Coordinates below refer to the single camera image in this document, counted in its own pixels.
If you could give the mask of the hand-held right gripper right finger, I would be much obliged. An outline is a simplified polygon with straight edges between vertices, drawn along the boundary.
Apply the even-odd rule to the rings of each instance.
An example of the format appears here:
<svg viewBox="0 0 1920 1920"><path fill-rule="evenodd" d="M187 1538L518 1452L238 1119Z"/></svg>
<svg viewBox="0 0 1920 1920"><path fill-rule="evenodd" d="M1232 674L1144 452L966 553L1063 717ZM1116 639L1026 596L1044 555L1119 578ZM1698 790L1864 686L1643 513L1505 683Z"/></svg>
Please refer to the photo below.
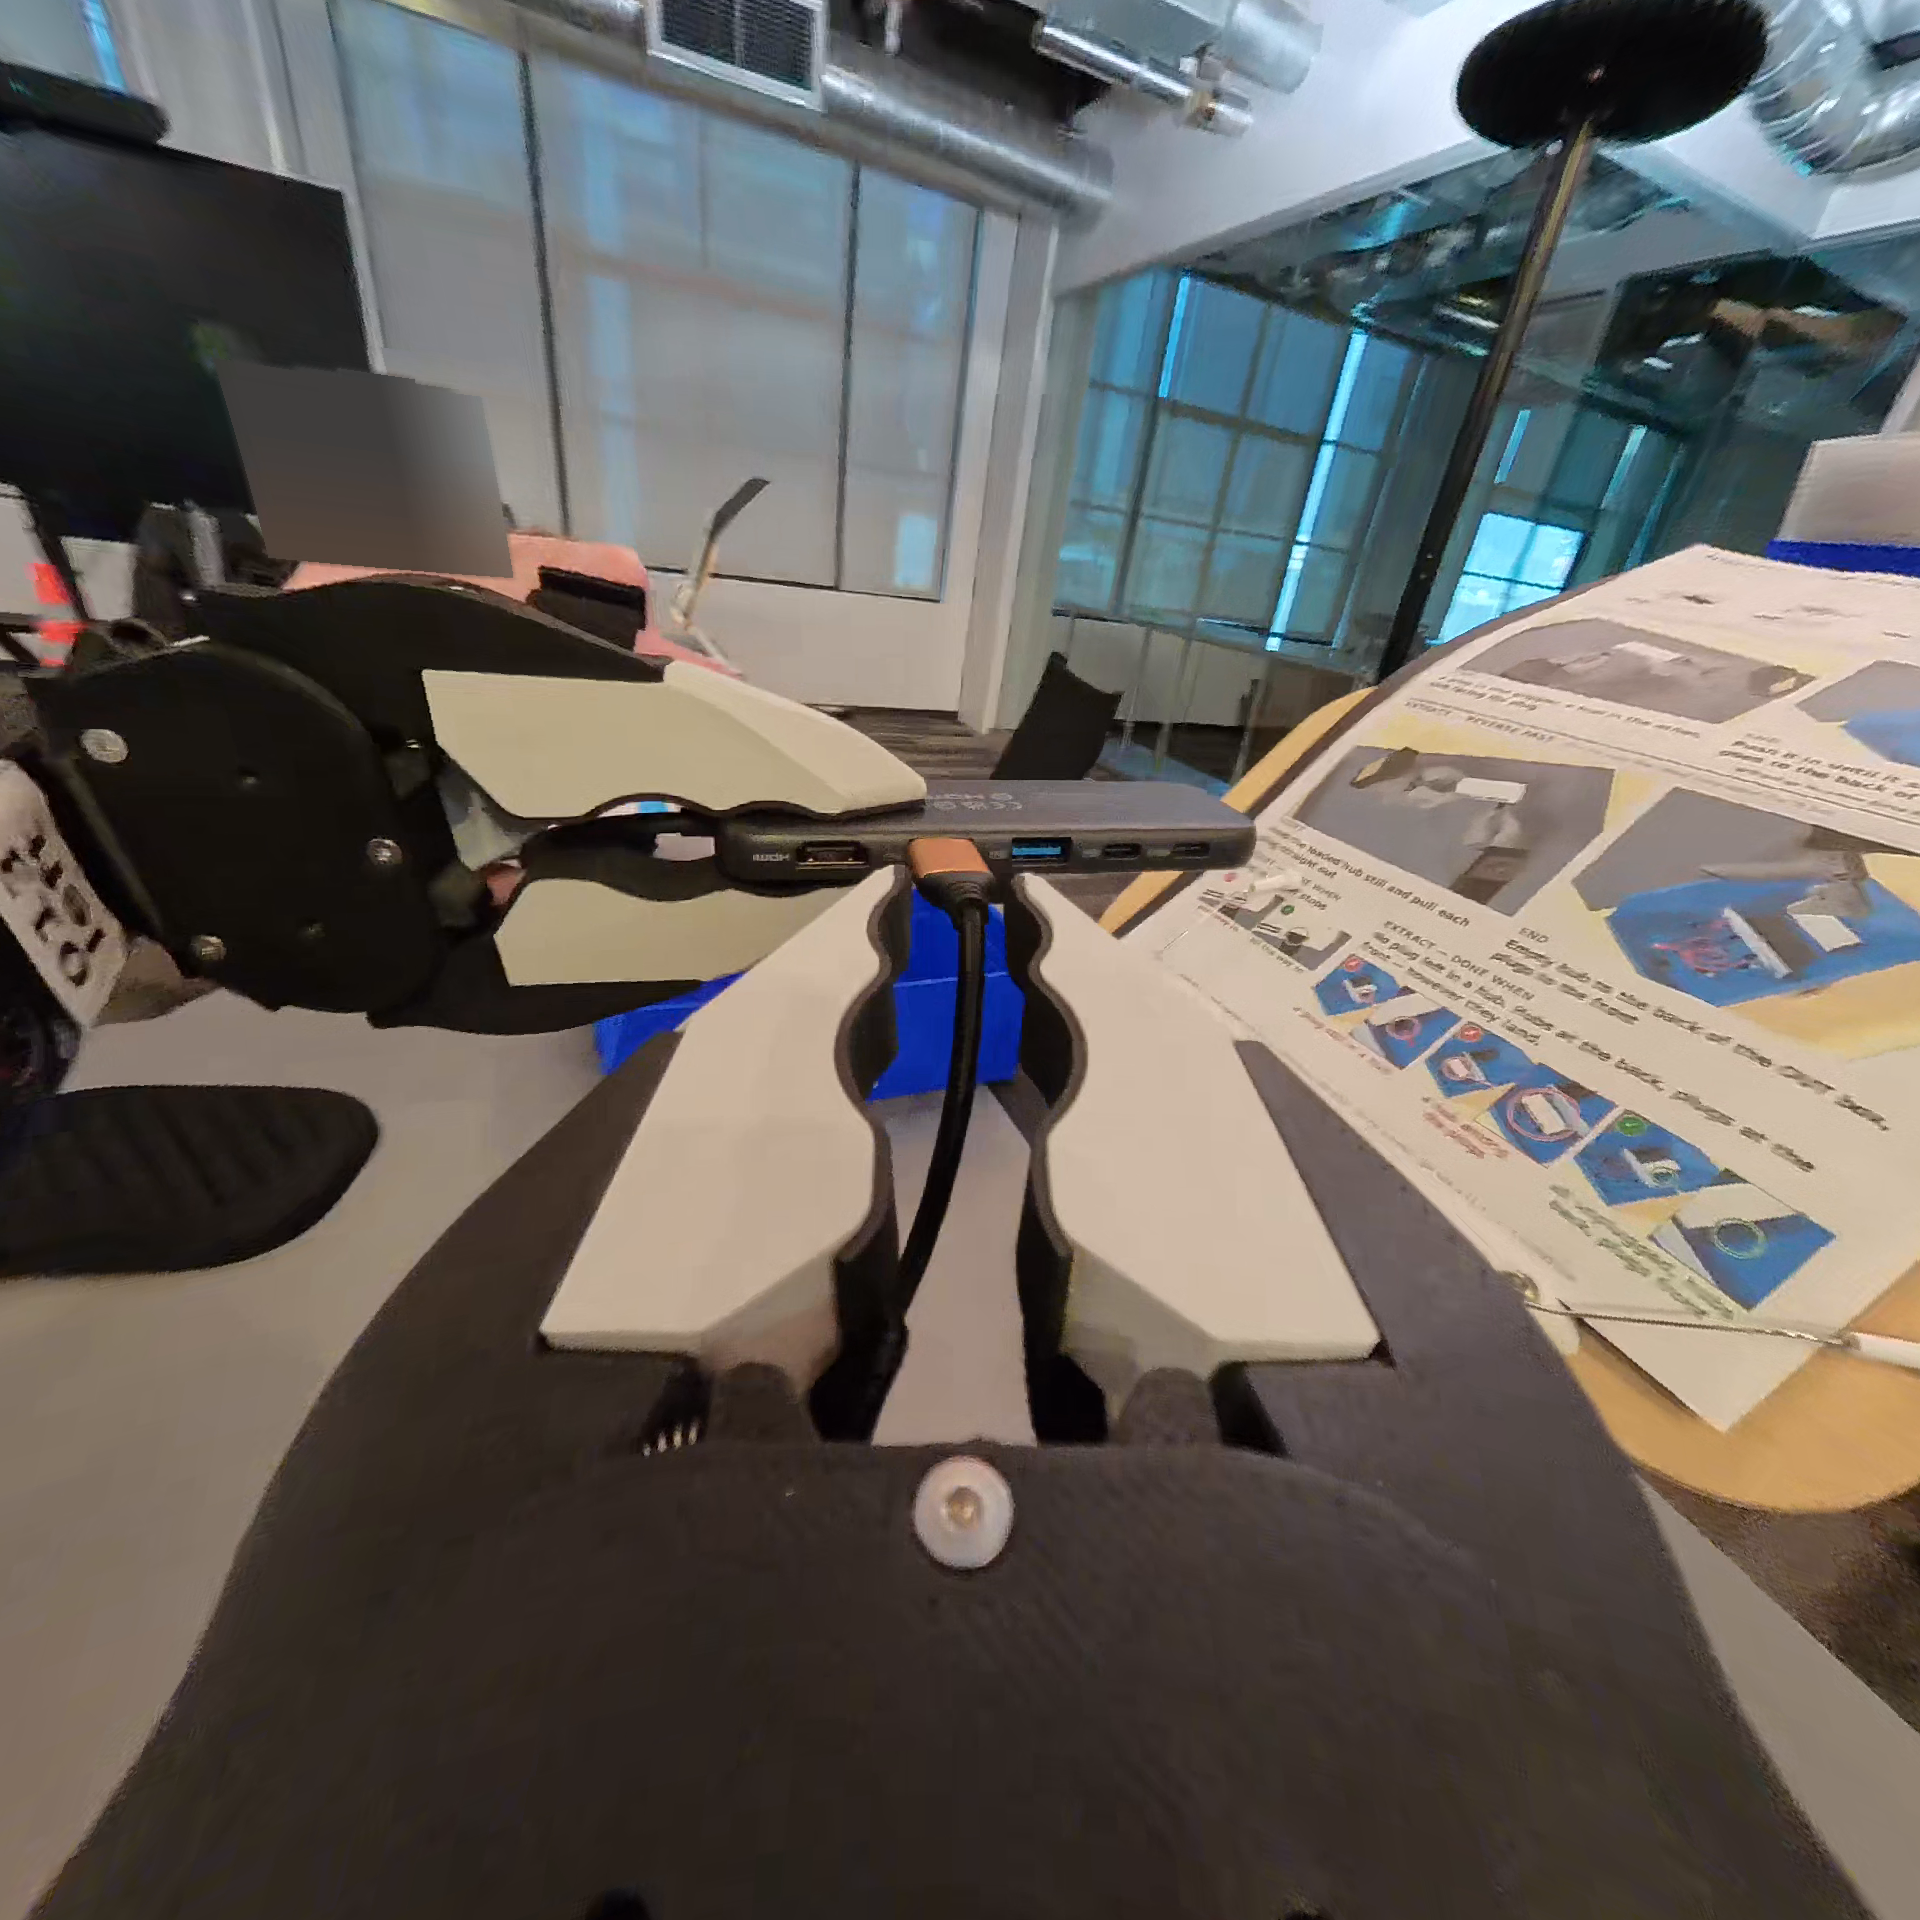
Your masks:
<svg viewBox="0 0 1920 1920"><path fill-rule="evenodd" d="M1377 1322L1232 1030L1036 875L1016 976L1043 1099L1016 1252L1028 1396L1371 1358Z"/></svg>

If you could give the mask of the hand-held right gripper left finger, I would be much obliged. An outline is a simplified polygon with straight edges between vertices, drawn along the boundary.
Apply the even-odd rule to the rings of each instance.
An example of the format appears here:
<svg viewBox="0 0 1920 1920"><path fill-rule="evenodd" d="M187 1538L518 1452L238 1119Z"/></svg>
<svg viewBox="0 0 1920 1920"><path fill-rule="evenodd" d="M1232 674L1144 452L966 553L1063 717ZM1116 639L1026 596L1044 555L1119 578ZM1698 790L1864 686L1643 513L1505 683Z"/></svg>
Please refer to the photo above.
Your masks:
<svg viewBox="0 0 1920 1920"><path fill-rule="evenodd" d="M844 891L695 1012L547 1305L580 1355L766 1364L807 1394L844 1350L844 1269L893 1205L856 1022L893 988L898 872Z"/></svg>

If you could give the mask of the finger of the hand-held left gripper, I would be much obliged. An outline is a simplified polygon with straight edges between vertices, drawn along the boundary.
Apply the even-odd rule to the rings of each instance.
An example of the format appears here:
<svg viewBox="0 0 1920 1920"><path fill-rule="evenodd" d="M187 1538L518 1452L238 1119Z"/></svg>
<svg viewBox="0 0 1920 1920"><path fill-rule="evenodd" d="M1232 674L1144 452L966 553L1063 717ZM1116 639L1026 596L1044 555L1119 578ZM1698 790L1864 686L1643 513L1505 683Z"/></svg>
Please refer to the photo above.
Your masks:
<svg viewBox="0 0 1920 1920"><path fill-rule="evenodd" d="M652 801L701 818L849 818L929 794L844 717L686 661L666 661L661 680L426 669L421 692L443 761L512 828Z"/></svg>
<svg viewBox="0 0 1920 1920"><path fill-rule="evenodd" d="M861 924L896 885L896 867L797 891L734 889L709 865L663 865L624 889L538 875L523 879L503 908L494 958L511 988L734 976L840 908Z"/></svg>

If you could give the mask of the blue plastic bin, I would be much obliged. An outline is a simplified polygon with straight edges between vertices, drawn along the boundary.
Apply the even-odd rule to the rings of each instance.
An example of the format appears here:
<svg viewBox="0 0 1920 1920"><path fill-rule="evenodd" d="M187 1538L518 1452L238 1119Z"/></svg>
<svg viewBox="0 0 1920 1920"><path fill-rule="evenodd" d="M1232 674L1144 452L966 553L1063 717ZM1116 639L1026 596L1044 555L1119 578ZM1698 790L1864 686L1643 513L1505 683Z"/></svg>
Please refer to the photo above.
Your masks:
<svg viewBox="0 0 1920 1920"><path fill-rule="evenodd" d="M648 1002L633 1012L596 1022L596 1056L606 1075L618 1072L648 1043L679 1031L707 1002L723 996L734 976L689 986L686 994ZM917 1098L949 1086L952 1026L956 1010L956 931L926 898L913 901L905 970L893 988L898 1047L876 1082L872 1099ZM1011 973L1004 912L987 924L987 994L980 1012L976 1083L1007 1083L1020 1075L1026 996Z"/></svg>

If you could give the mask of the slim dark grey hub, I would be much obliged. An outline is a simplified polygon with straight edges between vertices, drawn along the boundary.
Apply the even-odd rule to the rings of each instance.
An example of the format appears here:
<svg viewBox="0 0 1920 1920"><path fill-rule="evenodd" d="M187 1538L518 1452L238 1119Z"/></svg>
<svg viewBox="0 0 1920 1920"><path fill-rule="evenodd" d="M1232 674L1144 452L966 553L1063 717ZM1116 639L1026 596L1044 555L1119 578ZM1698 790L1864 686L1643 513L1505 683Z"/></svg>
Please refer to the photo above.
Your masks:
<svg viewBox="0 0 1920 1920"><path fill-rule="evenodd" d="M852 882L905 865L917 838L965 838L995 879L1223 872L1258 843L1247 817L1192 784L1166 780L935 780L921 801L815 818L745 810L716 824L719 867L761 891Z"/></svg>

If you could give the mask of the orange traffic cone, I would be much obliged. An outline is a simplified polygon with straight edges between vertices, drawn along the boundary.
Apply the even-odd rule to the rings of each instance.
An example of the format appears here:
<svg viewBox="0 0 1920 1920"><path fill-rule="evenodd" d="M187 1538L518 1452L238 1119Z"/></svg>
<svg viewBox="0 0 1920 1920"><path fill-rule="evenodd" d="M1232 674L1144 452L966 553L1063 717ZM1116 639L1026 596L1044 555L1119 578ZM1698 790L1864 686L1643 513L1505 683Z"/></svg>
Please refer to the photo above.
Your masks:
<svg viewBox="0 0 1920 1920"><path fill-rule="evenodd" d="M52 562L34 537L5 521L5 665L66 669L80 639L83 615Z"/></svg>

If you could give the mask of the black rounded pad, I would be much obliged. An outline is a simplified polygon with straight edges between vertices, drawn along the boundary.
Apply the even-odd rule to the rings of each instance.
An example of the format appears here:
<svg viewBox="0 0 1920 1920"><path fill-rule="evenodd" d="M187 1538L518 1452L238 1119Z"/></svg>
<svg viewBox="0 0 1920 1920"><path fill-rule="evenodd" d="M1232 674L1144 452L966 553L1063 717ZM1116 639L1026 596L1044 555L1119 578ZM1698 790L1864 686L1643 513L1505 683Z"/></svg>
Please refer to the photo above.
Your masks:
<svg viewBox="0 0 1920 1920"><path fill-rule="evenodd" d="M5 1281L272 1253L328 1218L376 1145L376 1114L344 1091L64 1091L5 1119Z"/></svg>

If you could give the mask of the black office chair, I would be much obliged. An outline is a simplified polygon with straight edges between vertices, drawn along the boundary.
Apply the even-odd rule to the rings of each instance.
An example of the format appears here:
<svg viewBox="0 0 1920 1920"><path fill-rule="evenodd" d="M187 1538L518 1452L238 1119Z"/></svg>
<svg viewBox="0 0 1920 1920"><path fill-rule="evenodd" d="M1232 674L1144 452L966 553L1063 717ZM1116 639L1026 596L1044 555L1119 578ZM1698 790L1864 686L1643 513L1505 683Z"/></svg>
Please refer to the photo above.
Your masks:
<svg viewBox="0 0 1920 1920"><path fill-rule="evenodd" d="M1119 692L1089 683L1067 665L1063 651L1051 651L1039 688L1004 743L989 777L995 784L1090 780L1119 703Z"/></svg>

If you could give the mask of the black monitor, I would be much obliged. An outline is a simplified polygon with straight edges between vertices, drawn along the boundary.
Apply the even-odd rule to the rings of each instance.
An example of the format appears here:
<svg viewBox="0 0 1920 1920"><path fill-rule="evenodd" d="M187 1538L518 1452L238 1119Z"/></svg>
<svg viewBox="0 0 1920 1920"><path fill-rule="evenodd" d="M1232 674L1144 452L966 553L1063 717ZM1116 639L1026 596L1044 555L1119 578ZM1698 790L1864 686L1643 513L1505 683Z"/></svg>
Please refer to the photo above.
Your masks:
<svg viewBox="0 0 1920 1920"><path fill-rule="evenodd" d="M341 189L5 132L5 485L100 541L147 507L253 510L225 359L373 368Z"/></svg>

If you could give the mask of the black pole with round disc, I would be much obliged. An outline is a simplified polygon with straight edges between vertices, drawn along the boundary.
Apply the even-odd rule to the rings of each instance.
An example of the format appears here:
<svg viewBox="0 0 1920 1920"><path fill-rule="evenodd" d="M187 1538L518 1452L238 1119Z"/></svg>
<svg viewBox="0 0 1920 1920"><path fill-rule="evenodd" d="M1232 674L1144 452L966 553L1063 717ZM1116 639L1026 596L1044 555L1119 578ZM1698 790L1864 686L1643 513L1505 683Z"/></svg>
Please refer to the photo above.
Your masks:
<svg viewBox="0 0 1920 1920"><path fill-rule="evenodd" d="M1767 12L1756 3L1541 3L1495 26L1463 59L1455 95L1460 122L1495 146L1544 154L1544 176L1495 340L1385 630L1377 683L1394 680L1424 645L1438 571L1598 146L1643 146L1692 132L1749 91L1765 57Z"/></svg>

